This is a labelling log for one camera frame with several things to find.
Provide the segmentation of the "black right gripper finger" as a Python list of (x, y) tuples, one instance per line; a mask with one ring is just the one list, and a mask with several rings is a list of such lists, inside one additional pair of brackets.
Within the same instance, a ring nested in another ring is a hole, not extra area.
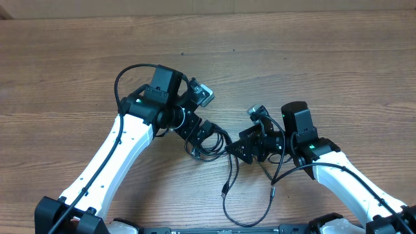
[(263, 132), (263, 127), (260, 123), (249, 127), (239, 133), (240, 139), (253, 139)]
[(226, 151), (246, 164), (252, 164), (254, 157), (259, 156), (258, 138), (242, 138), (226, 146)]

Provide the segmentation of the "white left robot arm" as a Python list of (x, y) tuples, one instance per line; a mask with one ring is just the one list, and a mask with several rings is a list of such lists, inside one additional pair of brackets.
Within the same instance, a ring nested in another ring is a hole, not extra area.
[(105, 219), (120, 184), (138, 156), (161, 129), (175, 131), (191, 144), (211, 133), (200, 129), (194, 111), (207, 106), (213, 91), (195, 79), (162, 65), (150, 84), (125, 98), (116, 96), (118, 115), (108, 137), (81, 175), (58, 199), (43, 197), (34, 212), (36, 233), (140, 233), (132, 222)]

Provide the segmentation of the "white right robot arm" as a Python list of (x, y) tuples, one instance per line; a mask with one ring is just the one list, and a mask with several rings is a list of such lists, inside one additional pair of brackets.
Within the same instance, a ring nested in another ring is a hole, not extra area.
[(262, 105), (249, 108), (253, 126), (240, 132), (240, 139), (226, 151), (247, 164), (263, 162), (271, 154), (289, 155), (295, 167), (270, 179), (276, 184), (289, 174), (303, 170), (311, 179), (333, 192), (356, 216), (351, 224), (337, 213), (318, 217), (303, 233), (414, 233), (415, 207), (408, 206), (365, 177), (328, 138), (318, 135), (310, 110), (304, 101), (281, 108), (280, 126)]

